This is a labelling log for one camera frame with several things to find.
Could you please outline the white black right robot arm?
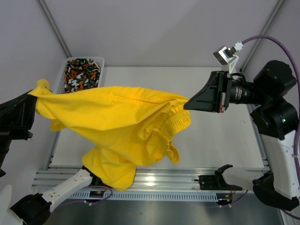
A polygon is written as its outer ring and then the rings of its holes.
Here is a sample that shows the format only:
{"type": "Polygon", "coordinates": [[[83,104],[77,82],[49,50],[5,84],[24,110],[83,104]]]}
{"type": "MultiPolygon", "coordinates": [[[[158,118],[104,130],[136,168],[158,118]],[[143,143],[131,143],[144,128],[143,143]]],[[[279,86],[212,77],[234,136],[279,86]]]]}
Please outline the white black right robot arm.
{"type": "Polygon", "coordinates": [[[202,175],[202,190],[247,189],[265,205],[291,211],[300,204],[293,139],[299,124],[296,109],[284,95],[296,84],[288,64],[272,60],[247,82],[240,73],[213,71],[205,86],[187,103],[186,110],[223,113],[229,104],[256,105],[250,117],[258,133],[270,146],[266,150],[269,172],[251,172],[233,165],[202,175]]]}

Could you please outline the yellow shorts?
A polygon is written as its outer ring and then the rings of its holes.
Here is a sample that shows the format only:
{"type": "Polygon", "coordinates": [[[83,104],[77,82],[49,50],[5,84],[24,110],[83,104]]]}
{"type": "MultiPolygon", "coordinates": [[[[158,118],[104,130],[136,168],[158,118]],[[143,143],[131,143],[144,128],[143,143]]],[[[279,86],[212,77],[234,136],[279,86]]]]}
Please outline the yellow shorts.
{"type": "Polygon", "coordinates": [[[180,154],[173,138],[192,122],[187,98],[141,87],[100,87],[55,94],[39,80],[30,95],[36,112],[52,121],[51,130],[68,128],[94,144],[82,164],[102,182],[127,190],[138,166],[150,166],[180,154]]]}

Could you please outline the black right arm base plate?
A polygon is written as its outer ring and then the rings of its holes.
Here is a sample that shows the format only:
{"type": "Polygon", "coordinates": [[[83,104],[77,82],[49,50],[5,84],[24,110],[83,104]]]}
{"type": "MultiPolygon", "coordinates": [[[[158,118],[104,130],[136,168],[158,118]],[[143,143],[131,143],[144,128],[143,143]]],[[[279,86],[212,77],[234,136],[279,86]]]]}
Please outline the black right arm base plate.
{"type": "Polygon", "coordinates": [[[201,190],[221,190],[221,191],[242,191],[243,188],[236,185],[228,185],[222,176],[216,175],[200,175],[196,181],[201,190]]]}

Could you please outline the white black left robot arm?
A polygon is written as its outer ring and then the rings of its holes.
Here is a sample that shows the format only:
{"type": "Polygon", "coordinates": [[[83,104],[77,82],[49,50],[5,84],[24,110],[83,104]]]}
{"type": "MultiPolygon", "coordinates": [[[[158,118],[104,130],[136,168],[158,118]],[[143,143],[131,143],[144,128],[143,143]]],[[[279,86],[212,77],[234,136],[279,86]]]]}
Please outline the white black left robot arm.
{"type": "MultiPolygon", "coordinates": [[[[0,105],[0,161],[13,140],[28,140],[33,134],[37,97],[24,93],[0,105]]],[[[82,167],[75,175],[52,189],[23,197],[11,205],[12,186],[0,192],[0,223],[2,225],[42,225],[67,198],[85,187],[98,187],[102,176],[82,167]]]]}

